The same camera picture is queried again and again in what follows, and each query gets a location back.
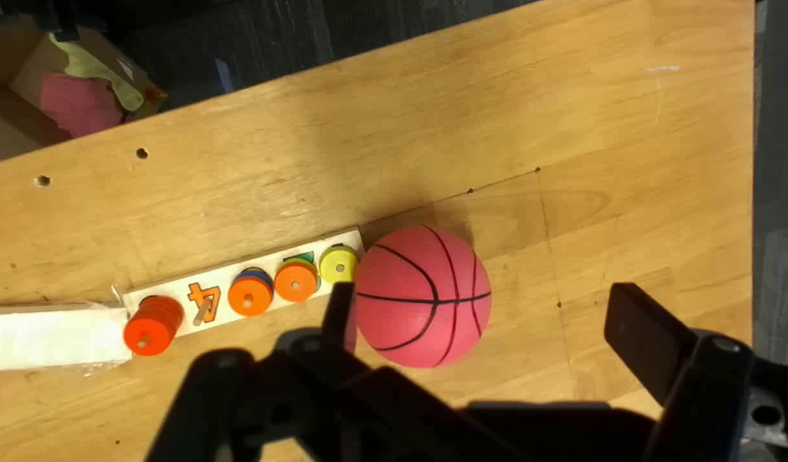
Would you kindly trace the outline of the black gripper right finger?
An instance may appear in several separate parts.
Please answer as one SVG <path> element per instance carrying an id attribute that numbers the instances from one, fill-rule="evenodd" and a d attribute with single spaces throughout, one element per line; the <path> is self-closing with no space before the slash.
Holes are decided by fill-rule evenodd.
<path id="1" fill-rule="evenodd" d="M 604 340 L 660 405 L 674 396 L 698 343 L 698 336 L 637 282 L 612 286 Z"/>

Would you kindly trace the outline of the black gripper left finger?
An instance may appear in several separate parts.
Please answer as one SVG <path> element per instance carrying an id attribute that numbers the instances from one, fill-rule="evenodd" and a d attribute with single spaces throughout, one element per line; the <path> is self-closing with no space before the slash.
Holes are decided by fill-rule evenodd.
<path id="1" fill-rule="evenodd" d="M 320 332 L 327 341 L 341 346 L 343 352 L 351 352 L 357 346 L 357 325 L 351 306 L 354 306 L 354 286 L 336 282 L 330 288 Z"/>

